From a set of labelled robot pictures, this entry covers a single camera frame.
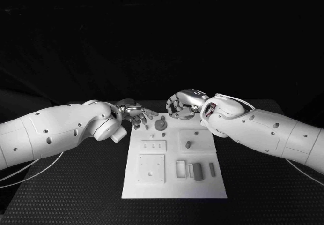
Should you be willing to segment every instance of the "hole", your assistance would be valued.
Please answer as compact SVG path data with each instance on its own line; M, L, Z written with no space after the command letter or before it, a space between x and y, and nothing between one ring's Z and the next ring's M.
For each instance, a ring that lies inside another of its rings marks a hole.
M51 138L50 137L47 137L45 142L47 142L47 144L51 143Z

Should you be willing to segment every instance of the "table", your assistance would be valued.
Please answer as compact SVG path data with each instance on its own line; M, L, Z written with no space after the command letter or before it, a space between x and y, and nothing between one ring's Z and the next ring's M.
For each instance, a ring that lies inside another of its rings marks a hole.
M165 113L165 101L138 101ZM247 102L280 113L273 100ZM12 224L322 224L324 187L287 162L214 136L227 199L120 199L128 135L119 143L84 139L51 168L21 183L1 221ZM57 156L41 159L25 177ZM297 167L316 179L324 177Z

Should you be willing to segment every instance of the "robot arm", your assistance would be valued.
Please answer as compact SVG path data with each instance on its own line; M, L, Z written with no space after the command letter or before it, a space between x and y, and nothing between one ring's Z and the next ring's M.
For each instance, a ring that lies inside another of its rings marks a hole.
M142 113L149 117L149 113L156 115L138 104L133 111L117 103L113 105L90 100L81 105L41 109L0 124L0 170L61 153L74 148L87 137L97 141L110 137L117 142L126 135L120 126L122 119ZM135 127L139 127L141 121L133 119Z
M174 100L169 99L166 102L169 116L179 118L178 115L181 115L182 117L182 109L178 108L178 112L171 112L169 102L177 101L174 105L178 105L184 99L188 105L194 103L191 111L200 112L200 124L215 136L230 137L234 142L253 150L290 159L324 173L324 130L321 128L264 110L247 111L237 101L220 94L211 98L200 97L197 101L201 93L197 90L182 90L174 95Z

